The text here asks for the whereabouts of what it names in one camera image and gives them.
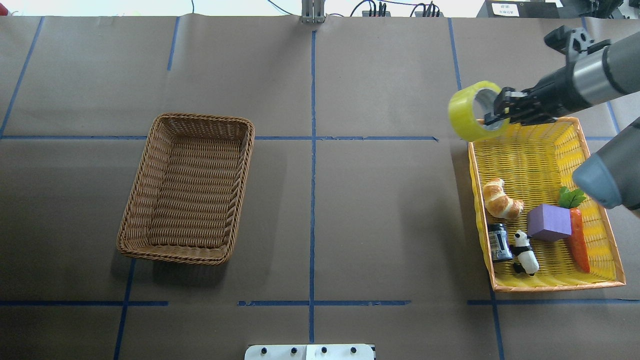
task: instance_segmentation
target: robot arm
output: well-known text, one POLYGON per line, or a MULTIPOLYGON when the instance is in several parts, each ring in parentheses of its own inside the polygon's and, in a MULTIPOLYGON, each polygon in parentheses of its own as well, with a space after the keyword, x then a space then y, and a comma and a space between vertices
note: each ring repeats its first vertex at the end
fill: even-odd
POLYGON ((503 88, 493 102, 495 115, 485 115, 486 125, 504 119, 545 124, 640 91, 640 33, 612 45, 595 43, 584 28, 561 26, 545 36, 545 43, 566 56, 566 65, 532 88, 503 88))
MULTIPOLYGON (((503 88, 484 126, 507 119, 523 126, 554 122, 640 91, 640 33, 595 43, 585 29, 561 26, 545 43, 566 56, 566 65, 532 88, 503 88)), ((640 118, 576 169, 573 180, 604 207, 622 204, 640 218, 640 118)))

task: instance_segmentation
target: wicker basket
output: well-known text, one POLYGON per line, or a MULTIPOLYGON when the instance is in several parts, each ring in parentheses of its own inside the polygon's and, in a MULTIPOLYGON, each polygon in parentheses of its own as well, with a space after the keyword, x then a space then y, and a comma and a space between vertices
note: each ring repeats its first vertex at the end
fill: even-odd
POLYGON ((581 272, 564 240, 532 241, 540 270, 535 276, 517 274, 512 262, 492 263, 487 223, 505 223, 512 239, 527 228, 524 215, 540 204, 557 204, 561 186, 575 189, 573 171, 589 157, 589 149, 576 118, 537 126, 512 125, 505 134, 469 143, 470 172, 475 195, 476 224, 484 262, 495 291, 559 291, 606 288, 625 284, 616 241, 605 209, 588 198, 580 206, 584 220, 591 272, 581 272), (493 178, 505 181, 505 192, 522 199, 525 211, 516 220, 493 218, 484 210, 482 185, 493 178))
POLYGON ((218 265, 233 253, 253 149, 246 119, 165 113, 153 123, 124 211, 118 250, 218 265))

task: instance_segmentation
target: small jar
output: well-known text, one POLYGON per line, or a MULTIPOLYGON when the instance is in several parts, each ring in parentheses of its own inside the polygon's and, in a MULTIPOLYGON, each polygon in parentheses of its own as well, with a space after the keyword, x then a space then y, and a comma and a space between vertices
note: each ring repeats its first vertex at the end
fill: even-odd
POLYGON ((501 263, 513 259, 509 249, 507 227, 504 224, 489 224, 489 244, 491 245, 491 261, 501 263))

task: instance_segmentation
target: table surface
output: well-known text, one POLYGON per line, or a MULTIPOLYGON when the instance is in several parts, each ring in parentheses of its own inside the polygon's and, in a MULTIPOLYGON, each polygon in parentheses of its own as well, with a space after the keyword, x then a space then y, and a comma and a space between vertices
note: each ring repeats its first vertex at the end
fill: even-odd
MULTIPOLYGON (((0 19, 0 358, 241 359, 370 343, 379 359, 632 358, 640 222, 610 210, 627 285, 490 290, 467 145, 447 103, 564 65, 544 34, 638 20, 0 19), (225 266, 121 256, 145 135, 166 111, 245 117, 257 141, 225 266)), ((580 111, 591 151, 640 95, 580 111)))

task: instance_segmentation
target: power strip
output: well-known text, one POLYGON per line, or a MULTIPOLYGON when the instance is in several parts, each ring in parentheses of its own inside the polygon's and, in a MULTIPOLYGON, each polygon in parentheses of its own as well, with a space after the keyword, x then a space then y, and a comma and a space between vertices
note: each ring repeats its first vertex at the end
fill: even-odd
MULTIPOLYGON (((415 14, 414 16, 415 16, 415 17, 422 17, 422 13, 423 13, 423 12, 414 12, 414 14, 415 14)), ((434 16, 434 17, 444 17, 444 14, 443 14, 442 12, 440 12, 440 13, 438 14, 438 16, 434 16)))
MULTIPOLYGON (((378 16, 378 12, 376 12, 375 16, 373 15, 373 12, 371 12, 371 16, 369 16, 368 10, 362 10, 362 17, 382 17, 382 16, 378 16)), ((384 17, 391 17, 391 12, 385 12, 384 17)))
POLYGON ((244 360, 376 360, 367 344, 252 345, 244 360))

